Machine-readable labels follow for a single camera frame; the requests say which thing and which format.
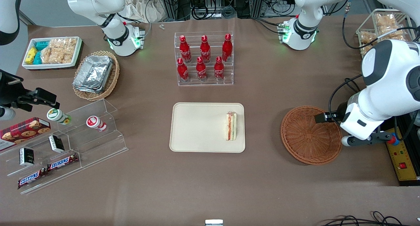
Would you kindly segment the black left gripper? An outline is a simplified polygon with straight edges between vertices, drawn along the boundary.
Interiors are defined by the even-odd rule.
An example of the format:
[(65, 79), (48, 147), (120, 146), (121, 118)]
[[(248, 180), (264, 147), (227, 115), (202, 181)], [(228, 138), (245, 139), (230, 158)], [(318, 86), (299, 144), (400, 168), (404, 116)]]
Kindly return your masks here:
[(315, 123), (342, 122), (345, 118), (347, 102), (342, 102), (334, 113), (320, 113), (315, 116)]

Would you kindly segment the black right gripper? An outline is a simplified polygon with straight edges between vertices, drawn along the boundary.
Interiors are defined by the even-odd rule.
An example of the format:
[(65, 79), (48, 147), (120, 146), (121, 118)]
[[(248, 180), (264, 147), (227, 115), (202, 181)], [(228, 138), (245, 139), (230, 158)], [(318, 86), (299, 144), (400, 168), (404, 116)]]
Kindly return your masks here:
[(11, 108), (15, 102), (15, 109), (32, 110), (33, 105), (45, 105), (54, 109), (60, 108), (56, 101), (57, 96), (43, 88), (36, 88), (28, 91), (28, 99), (18, 99), (25, 95), (25, 88), (22, 84), (23, 78), (0, 70), (0, 104), (2, 107)]

